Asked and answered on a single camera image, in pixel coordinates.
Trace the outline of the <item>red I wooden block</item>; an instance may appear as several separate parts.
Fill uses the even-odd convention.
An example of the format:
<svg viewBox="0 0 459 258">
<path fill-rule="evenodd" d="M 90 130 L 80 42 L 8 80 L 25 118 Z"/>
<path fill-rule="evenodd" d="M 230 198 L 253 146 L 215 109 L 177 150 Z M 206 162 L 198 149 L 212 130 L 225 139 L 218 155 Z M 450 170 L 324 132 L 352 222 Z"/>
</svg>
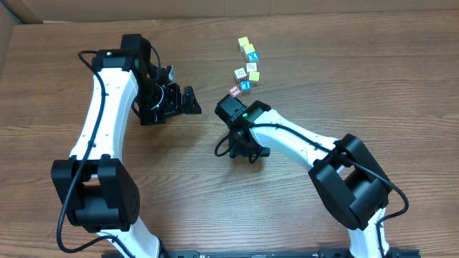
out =
<svg viewBox="0 0 459 258">
<path fill-rule="evenodd" d="M 233 87 L 231 87 L 229 89 L 229 93 L 233 97 L 238 97 L 238 96 L 240 96 L 242 94 L 242 91 L 241 91 L 239 85 L 234 85 Z"/>
</svg>

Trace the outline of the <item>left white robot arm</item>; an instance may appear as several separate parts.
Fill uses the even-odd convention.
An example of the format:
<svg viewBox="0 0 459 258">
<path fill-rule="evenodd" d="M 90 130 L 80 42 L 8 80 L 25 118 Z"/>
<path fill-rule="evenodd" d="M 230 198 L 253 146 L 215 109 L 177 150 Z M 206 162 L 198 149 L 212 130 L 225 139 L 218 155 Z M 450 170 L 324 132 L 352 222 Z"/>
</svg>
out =
<svg viewBox="0 0 459 258">
<path fill-rule="evenodd" d="M 152 63 L 158 52 L 140 34 L 125 34 L 117 49 L 92 53 L 93 95 L 82 132 L 68 159 L 52 164 L 51 178 L 62 203 L 57 229 L 65 222 L 109 241 L 119 257 L 166 257 L 162 241 L 139 212 L 140 193 L 123 165 L 128 117 L 142 125 L 202 111 L 191 87 L 174 81 L 174 68 Z"/>
</svg>

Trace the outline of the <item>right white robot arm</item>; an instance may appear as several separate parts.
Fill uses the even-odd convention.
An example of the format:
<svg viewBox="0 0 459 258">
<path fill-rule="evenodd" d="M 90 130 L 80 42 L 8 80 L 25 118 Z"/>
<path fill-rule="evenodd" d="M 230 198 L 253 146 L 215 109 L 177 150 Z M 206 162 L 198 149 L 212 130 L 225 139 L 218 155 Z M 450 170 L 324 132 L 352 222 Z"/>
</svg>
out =
<svg viewBox="0 0 459 258">
<path fill-rule="evenodd" d="M 230 157 L 247 157 L 254 163 L 275 150 L 300 164 L 327 211 L 348 229 L 351 255 L 387 255 L 381 220 L 392 187 L 359 138 L 347 134 L 338 140 L 313 133 L 263 102 L 246 106 L 231 95 L 223 97 L 214 112 L 229 129 Z"/>
</svg>

